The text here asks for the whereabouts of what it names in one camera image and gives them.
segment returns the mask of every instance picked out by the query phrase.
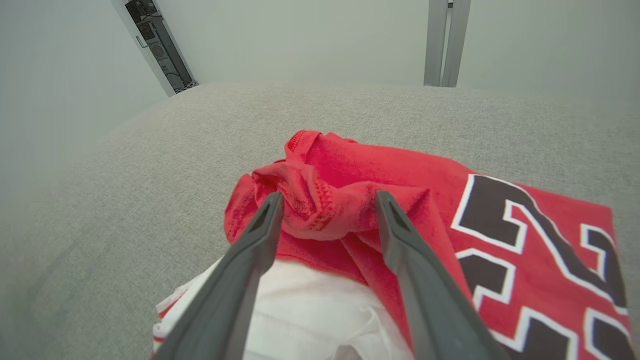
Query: textured gray fabric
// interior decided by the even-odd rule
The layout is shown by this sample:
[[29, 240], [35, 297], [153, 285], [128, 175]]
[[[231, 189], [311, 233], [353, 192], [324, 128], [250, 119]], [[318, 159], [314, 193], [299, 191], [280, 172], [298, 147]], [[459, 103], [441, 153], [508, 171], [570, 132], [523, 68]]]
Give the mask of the textured gray fabric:
[[610, 206], [638, 342], [639, 113], [451, 88], [192, 88], [3, 217], [0, 357], [147, 358], [154, 305], [226, 250], [236, 181], [283, 158], [299, 129], [437, 154]]

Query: metal frame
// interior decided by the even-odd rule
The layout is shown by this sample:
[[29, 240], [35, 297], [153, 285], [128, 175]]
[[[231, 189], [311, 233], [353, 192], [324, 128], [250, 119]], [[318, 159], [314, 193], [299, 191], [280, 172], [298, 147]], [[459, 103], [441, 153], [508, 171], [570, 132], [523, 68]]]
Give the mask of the metal frame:
[[[444, 57], [447, 9], [450, 7], [451, 24], [447, 39], [447, 54]], [[425, 86], [455, 87], [458, 84], [470, 8], [471, 0], [455, 0], [453, 4], [449, 3], [449, 0], [429, 0], [427, 53], [424, 59]]]
[[448, 0], [429, 0], [427, 53], [424, 59], [425, 86], [440, 86], [448, 7]]
[[447, 57], [444, 63], [444, 74], [441, 86], [453, 88], [458, 84], [462, 50], [465, 45], [467, 23], [471, 0], [455, 0], [451, 9], [451, 25], [449, 26], [449, 43], [447, 44]]

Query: white wall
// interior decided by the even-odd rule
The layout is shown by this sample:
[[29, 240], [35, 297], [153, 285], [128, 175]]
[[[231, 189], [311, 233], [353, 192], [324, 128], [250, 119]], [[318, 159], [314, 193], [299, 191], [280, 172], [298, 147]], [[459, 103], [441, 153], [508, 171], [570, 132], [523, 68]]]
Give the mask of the white wall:
[[472, 1], [459, 87], [640, 98], [640, 1]]
[[0, 204], [167, 98], [106, 0], [0, 1]]
[[194, 77], [422, 85], [426, 0], [156, 0]]

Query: red trim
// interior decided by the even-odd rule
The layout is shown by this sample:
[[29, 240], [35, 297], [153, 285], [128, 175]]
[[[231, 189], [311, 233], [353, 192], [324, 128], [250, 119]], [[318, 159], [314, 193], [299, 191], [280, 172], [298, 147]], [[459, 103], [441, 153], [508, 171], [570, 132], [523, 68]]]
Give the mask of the red trim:
[[180, 298], [182, 298], [182, 295], [180, 295], [177, 299], [175, 299], [175, 301], [173, 301], [171, 304], [169, 304], [169, 306], [167, 306], [166, 309], [164, 309], [164, 310], [162, 310], [162, 311], [160, 311], [158, 313], [158, 316], [160, 316], [160, 319], [164, 318], [164, 316], [169, 312], [169, 310], [171, 310], [171, 308], [175, 305], [175, 303], [178, 302], [178, 300], [180, 300]]

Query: wrinkled fabric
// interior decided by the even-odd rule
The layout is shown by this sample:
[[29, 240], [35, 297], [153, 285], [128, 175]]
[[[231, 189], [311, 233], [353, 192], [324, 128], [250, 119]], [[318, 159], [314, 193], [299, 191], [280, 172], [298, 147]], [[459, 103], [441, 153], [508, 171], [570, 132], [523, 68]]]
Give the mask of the wrinkled fabric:
[[[610, 209], [476, 175], [438, 156], [333, 133], [300, 131], [285, 144], [285, 154], [238, 181], [225, 212], [229, 242], [270, 193], [281, 192], [277, 258], [368, 285], [409, 344], [398, 282], [381, 253], [378, 190], [396, 198], [512, 357], [540, 349], [532, 354], [606, 354], [610, 349], [602, 345], [582, 346], [586, 336], [598, 343], [596, 328], [631, 349]], [[606, 251], [589, 247], [589, 236]], [[615, 326], [598, 327], [600, 315], [591, 310]], [[538, 338], [556, 345], [545, 350]]]

